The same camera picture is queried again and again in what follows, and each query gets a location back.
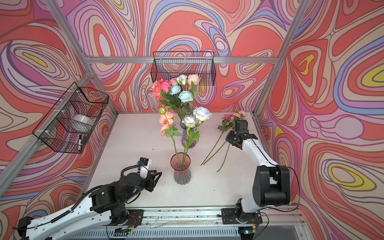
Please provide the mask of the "red grey glass vase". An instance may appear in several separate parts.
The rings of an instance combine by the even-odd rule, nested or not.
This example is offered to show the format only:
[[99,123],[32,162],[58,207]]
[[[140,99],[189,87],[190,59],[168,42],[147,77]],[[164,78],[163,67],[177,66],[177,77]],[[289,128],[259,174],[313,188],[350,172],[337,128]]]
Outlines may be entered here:
[[183,153],[177,153],[171,158],[171,167],[174,170],[174,180],[179,185],[186,185],[192,178],[190,170],[191,159],[186,155],[184,159]]

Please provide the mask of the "white blue rose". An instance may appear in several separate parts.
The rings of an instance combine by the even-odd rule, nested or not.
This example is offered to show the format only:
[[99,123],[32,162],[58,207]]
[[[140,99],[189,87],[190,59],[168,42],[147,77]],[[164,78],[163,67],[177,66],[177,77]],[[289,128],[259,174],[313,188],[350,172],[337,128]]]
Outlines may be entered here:
[[198,126],[195,128],[196,142],[198,142],[200,139],[199,127],[212,117],[212,113],[207,108],[198,107],[193,110],[193,114],[191,116],[195,116],[199,121]]

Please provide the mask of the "green stemmed rose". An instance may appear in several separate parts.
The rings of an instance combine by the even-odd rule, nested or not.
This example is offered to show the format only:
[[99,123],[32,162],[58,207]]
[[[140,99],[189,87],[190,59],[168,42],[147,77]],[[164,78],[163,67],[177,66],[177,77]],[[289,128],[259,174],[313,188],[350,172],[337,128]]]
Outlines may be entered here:
[[185,166],[187,154],[191,146],[195,143],[195,128],[198,126],[198,119],[195,116],[187,116],[183,120],[183,134],[182,134],[182,145],[184,147],[182,167]]

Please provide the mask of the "pink peony spray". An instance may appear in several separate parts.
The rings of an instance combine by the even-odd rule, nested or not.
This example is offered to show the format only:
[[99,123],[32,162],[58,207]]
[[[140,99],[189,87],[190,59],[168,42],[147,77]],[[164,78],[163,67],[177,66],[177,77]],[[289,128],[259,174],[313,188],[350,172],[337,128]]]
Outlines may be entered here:
[[175,114],[172,111],[167,111],[165,108],[160,108],[159,113],[160,113],[159,122],[162,125],[160,130],[161,136],[168,137],[172,140],[175,154],[178,160],[178,164],[181,165],[182,159],[180,159],[180,156],[176,147],[176,140],[175,140],[175,137],[181,136],[181,133],[175,127],[175,123],[174,123]]

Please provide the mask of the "light blue flower stem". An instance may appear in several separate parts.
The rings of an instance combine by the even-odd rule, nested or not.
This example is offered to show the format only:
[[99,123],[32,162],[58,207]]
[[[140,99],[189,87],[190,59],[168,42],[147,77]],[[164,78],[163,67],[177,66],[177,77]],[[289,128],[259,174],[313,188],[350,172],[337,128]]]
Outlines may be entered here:
[[193,100],[193,94],[179,85],[172,85],[167,93],[169,107],[176,112],[180,120],[192,115]]

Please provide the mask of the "cream white rose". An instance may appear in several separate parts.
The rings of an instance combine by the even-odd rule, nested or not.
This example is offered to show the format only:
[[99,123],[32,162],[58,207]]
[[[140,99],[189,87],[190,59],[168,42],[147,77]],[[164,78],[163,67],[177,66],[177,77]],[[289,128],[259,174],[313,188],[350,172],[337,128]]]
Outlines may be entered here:
[[198,75],[193,74],[187,77],[187,84],[189,86],[189,91],[193,94],[194,98],[197,98],[200,95],[198,91],[199,83],[200,83],[200,77]]

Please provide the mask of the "magenta rose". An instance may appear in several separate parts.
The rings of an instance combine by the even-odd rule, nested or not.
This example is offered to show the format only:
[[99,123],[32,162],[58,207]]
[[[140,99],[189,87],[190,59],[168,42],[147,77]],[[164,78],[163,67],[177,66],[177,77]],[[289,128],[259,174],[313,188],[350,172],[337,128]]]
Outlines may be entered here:
[[164,91],[165,93],[168,93],[170,90],[170,87],[171,87],[171,82],[168,81],[168,80],[161,80],[161,84],[160,84],[160,87],[161,87],[161,90]]

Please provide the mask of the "large salmon pink rose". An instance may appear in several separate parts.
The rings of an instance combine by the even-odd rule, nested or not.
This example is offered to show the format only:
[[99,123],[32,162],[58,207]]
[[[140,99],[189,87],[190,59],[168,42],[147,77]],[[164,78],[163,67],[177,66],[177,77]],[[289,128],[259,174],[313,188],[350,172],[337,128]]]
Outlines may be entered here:
[[154,83],[153,83],[153,86],[151,87],[151,89],[155,89],[157,86],[161,86],[161,84],[163,83],[163,82],[165,82],[166,80],[164,80],[164,79],[160,79],[160,80],[156,80]]

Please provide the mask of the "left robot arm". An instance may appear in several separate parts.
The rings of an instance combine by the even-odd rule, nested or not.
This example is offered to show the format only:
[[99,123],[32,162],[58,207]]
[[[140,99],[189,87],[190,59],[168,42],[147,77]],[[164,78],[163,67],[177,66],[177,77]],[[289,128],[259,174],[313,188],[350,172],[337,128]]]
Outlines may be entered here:
[[152,192],[162,176],[147,166],[127,167],[118,181],[88,190],[73,205],[53,214],[21,218],[13,229],[23,240],[65,240],[91,228],[125,224],[130,218],[128,201],[144,190]]

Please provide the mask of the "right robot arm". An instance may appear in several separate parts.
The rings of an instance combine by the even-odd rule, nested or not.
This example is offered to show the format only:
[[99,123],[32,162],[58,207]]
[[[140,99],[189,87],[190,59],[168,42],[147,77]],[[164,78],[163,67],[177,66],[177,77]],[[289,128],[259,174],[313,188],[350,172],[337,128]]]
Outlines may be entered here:
[[278,165],[263,149],[254,134],[248,130],[246,120],[235,121],[226,141],[245,152],[256,165],[256,174],[252,186],[252,195],[239,199],[234,212],[226,214],[222,209],[222,218],[233,218],[240,224],[248,224],[258,217],[260,210],[267,207],[287,206],[291,202],[290,170]]

